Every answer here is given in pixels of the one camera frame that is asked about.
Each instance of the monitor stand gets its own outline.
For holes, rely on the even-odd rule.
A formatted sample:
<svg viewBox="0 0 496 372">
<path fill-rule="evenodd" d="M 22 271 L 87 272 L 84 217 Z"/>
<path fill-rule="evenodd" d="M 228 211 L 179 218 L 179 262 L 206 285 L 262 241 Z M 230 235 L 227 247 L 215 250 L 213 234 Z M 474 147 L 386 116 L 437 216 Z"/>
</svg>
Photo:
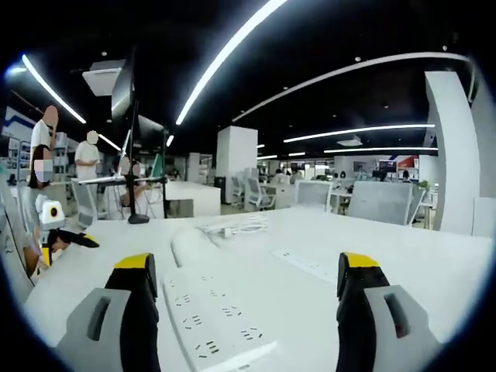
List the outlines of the monitor stand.
<svg viewBox="0 0 496 372">
<path fill-rule="evenodd" d="M 147 223 L 150 221 L 150 217 L 147 215 L 130 215 L 127 222 L 129 222 L 131 225 L 138 225 L 139 223 Z"/>
</svg>

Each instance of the white power strip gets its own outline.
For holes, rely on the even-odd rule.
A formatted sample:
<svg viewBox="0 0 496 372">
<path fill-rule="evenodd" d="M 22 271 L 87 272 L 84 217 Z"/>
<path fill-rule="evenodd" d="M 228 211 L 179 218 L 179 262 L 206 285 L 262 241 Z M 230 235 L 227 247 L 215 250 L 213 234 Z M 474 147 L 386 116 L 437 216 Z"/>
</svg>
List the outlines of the white power strip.
<svg viewBox="0 0 496 372">
<path fill-rule="evenodd" d="M 319 263 L 311 261 L 305 257 L 299 256 L 296 253 L 291 253 L 287 250 L 273 250 L 272 254 L 286 261 L 288 264 L 296 266 L 298 269 L 301 269 L 306 273 L 313 275 L 314 277 L 327 281 L 328 283 L 334 286 L 337 285 L 338 282 L 337 267 L 331 268 L 320 265 Z"/>
</svg>

